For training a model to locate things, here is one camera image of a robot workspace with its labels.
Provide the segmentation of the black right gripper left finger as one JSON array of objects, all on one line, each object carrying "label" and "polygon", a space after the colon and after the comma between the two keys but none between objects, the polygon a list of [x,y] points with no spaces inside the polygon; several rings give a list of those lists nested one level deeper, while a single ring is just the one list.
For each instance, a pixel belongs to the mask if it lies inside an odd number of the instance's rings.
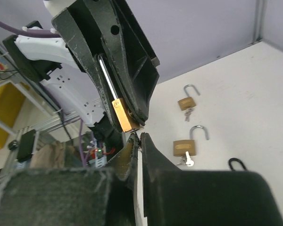
[{"label": "black right gripper left finger", "polygon": [[101,168],[21,169],[0,184],[0,226],[134,226],[134,134]]}]

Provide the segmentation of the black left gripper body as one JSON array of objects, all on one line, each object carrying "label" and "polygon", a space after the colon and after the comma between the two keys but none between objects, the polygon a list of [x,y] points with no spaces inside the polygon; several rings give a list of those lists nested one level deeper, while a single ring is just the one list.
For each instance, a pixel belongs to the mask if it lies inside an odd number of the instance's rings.
[{"label": "black left gripper body", "polygon": [[160,64],[151,44],[125,0],[112,1],[121,28],[126,72],[121,72],[131,111],[138,118],[149,116],[150,99],[159,79]]}]

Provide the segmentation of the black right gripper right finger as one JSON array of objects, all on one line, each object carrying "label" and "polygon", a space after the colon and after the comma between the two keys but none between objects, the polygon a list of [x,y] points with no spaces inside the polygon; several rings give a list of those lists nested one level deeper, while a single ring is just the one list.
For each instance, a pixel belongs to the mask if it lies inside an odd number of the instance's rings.
[{"label": "black right gripper right finger", "polygon": [[268,183],[252,171],[181,170],[141,134],[150,226],[283,226]]}]

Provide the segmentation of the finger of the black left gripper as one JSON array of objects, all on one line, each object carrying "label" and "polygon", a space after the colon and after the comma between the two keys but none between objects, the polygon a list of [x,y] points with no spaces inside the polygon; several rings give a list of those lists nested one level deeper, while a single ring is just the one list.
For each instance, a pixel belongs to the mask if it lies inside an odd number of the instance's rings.
[{"label": "finger of the black left gripper", "polygon": [[99,93],[111,126],[121,131],[112,106],[112,93],[98,61],[104,52],[101,32],[87,7],[67,7],[52,19],[54,28],[88,74]]},{"label": "finger of the black left gripper", "polygon": [[100,32],[101,41],[108,60],[108,64],[113,72],[114,81],[118,86],[120,96],[124,99],[130,110],[131,116],[141,125],[147,118],[138,118],[131,111],[131,104],[127,98],[124,82],[121,81],[121,72],[126,72],[126,56],[122,48],[120,23],[117,18],[113,0],[86,0],[84,3],[94,18]]}]

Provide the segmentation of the medium brass padlock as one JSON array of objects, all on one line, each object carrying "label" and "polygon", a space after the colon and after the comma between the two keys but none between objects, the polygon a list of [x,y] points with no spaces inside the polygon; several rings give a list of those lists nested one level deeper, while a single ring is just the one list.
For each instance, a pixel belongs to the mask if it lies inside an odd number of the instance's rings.
[{"label": "medium brass padlock", "polygon": [[173,142],[173,156],[182,157],[185,155],[186,152],[190,156],[196,155],[196,142],[193,139],[193,132],[196,129],[201,129],[204,131],[205,139],[209,140],[209,134],[206,127],[202,125],[193,126],[189,131],[190,139],[186,140],[177,140]]}]

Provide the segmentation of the large brass padlock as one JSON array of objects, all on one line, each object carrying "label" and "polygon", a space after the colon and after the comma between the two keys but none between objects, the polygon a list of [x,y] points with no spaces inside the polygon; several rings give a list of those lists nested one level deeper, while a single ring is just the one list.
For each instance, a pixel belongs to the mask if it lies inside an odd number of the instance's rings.
[{"label": "large brass padlock", "polygon": [[196,103],[195,103],[194,99],[191,97],[191,95],[189,94],[189,92],[187,90],[188,87],[192,87],[195,90],[196,94],[198,96],[200,96],[200,92],[195,87],[195,85],[193,85],[193,84],[185,85],[183,90],[184,90],[184,92],[186,94],[186,97],[178,101],[178,105],[179,105],[181,111],[185,111],[188,108],[194,108],[196,106]]}]

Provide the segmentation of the small brass padlock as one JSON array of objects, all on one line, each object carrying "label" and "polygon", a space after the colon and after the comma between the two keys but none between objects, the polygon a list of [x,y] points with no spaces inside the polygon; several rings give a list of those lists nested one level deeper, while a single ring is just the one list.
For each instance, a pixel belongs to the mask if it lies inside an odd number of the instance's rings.
[{"label": "small brass padlock", "polygon": [[112,93],[112,97],[113,97],[112,106],[114,108],[118,121],[121,125],[122,131],[129,132],[132,130],[140,129],[141,128],[140,124],[133,117],[130,116],[129,108],[127,107],[124,99],[118,97],[117,91],[113,85],[112,79],[109,75],[103,57],[101,55],[98,55],[97,58],[100,67],[103,71],[103,74],[105,76],[105,79],[108,83],[108,87]]}]

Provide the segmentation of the black padlock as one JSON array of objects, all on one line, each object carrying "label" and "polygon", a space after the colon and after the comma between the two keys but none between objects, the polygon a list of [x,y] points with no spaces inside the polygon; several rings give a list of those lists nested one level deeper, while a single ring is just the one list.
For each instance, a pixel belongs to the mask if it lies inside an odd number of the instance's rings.
[{"label": "black padlock", "polygon": [[228,167],[231,171],[247,171],[247,167],[245,166],[244,162],[239,158],[230,158],[228,160]]}]

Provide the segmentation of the silver key bunch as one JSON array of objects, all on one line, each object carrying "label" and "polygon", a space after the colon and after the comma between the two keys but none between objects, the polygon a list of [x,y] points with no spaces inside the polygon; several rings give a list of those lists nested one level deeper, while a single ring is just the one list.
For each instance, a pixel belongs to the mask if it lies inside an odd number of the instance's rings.
[{"label": "silver key bunch", "polygon": [[181,157],[180,161],[177,163],[177,166],[185,165],[187,167],[194,166],[194,161],[191,159],[189,152],[185,152],[184,156]]}]

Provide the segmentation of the small silver key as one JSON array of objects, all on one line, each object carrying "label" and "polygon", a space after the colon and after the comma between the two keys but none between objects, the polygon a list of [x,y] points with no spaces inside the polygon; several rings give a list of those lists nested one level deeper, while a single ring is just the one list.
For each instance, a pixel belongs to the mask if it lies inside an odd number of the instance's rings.
[{"label": "small silver key", "polygon": [[191,115],[192,111],[193,111],[193,108],[187,108],[185,110],[185,113],[184,113],[185,121],[190,121],[190,115]]}]

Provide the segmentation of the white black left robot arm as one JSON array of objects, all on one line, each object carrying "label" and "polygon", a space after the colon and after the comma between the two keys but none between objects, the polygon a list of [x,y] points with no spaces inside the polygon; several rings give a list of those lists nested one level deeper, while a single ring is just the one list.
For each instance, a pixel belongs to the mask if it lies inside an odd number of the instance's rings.
[{"label": "white black left robot arm", "polygon": [[99,141],[120,149],[145,125],[160,61],[125,0],[46,0],[52,28],[34,21],[4,46],[23,76]]}]

